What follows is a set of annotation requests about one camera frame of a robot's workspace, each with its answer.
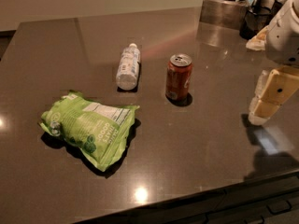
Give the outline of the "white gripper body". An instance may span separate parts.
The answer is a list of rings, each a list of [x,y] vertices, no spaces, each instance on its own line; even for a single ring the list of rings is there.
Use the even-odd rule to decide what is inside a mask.
[[[299,65],[299,0],[287,0],[270,21],[265,54],[275,63]]]

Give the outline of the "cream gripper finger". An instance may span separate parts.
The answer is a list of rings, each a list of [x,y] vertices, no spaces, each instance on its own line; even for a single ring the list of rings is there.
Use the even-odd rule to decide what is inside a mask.
[[[257,97],[254,94],[249,105],[249,122],[252,125],[264,125],[299,90],[297,67],[280,66],[269,72],[263,95]]]
[[[255,88],[255,95],[257,97],[261,97],[263,95],[265,85],[267,83],[267,79],[269,78],[270,72],[268,70],[263,70],[259,75],[256,88]]]

